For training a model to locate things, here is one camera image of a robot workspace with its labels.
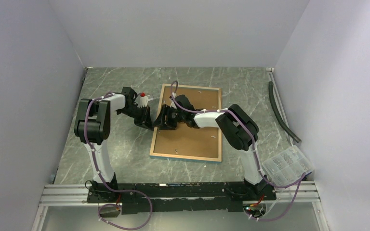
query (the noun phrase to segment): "cork board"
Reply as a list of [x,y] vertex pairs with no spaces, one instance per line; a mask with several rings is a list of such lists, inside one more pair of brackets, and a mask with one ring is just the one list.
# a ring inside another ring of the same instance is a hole
[[[163,84],[158,114],[163,104],[170,105],[170,84]],[[220,88],[179,85],[177,95],[185,95],[196,109],[221,109]],[[204,161],[222,161],[222,132],[218,128],[190,128],[178,123],[176,130],[154,128],[150,156]]]

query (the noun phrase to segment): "gray wall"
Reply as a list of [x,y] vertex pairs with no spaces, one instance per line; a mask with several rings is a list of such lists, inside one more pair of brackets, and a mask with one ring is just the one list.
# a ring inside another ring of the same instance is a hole
[[276,83],[331,230],[370,230],[370,1],[311,0]]
[[308,2],[50,0],[95,67],[273,67]]
[[83,72],[48,1],[0,0],[0,231],[31,229]]

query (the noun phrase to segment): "metal frame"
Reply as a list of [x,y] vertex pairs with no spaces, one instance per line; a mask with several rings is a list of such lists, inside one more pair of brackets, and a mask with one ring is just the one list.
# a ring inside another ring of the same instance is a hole
[[[273,81],[273,68],[266,69],[269,80]],[[281,112],[283,120],[288,125],[286,115],[283,110],[283,106],[278,95],[278,90],[275,87],[275,98],[277,99],[277,107]],[[287,134],[290,143],[293,144],[293,140]],[[287,189],[276,190],[277,200],[276,203],[289,203],[293,197],[297,186],[291,186]],[[41,231],[46,218],[48,208],[50,206],[101,206],[104,204],[98,203],[87,203],[87,194],[89,190],[85,188],[84,184],[69,184],[69,185],[53,185],[49,184],[44,187],[42,197],[39,202],[39,207],[36,213],[35,220],[33,222],[32,231]],[[196,199],[196,197],[187,197],[187,199]],[[243,201],[244,205],[256,203],[257,201]],[[300,185],[297,193],[295,203],[312,203],[314,213],[317,218],[318,226],[321,231],[329,231],[327,220],[324,215],[324,210],[321,204],[320,197],[314,181],[303,181]]]

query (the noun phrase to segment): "black tube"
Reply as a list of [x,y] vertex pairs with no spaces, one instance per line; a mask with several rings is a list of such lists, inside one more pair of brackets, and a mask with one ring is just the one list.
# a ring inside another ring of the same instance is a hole
[[294,132],[291,131],[290,128],[284,123],[283,118],[280,115],[280,112],[278,112],[276,100],[273,94],[273,82],[272,81],[269,82],[269,100],[270,100],[270,104],[272,105],[272,109],[273,109],[273,112],[275,113],[278,124],[280,124],[281,128],[285,130],[287,134],[291,136],[294,141],[296,141],[296,143],[300,143],[301,139],[296,134],[294,134]]

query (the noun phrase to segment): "wooden tray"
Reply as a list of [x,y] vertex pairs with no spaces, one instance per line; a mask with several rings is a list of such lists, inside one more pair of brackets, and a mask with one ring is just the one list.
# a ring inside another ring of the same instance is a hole
[[[158,114],[162,104],[171,104],[170,87],[170,84],[162,84]],[[177,95],[182,94],[195,108],[222,107],[220,88],[179,85]],[[221,162],[222,132],[218,128],[189,128],[185,123],[179,123],[176,130],[154,128],[150,156]]]

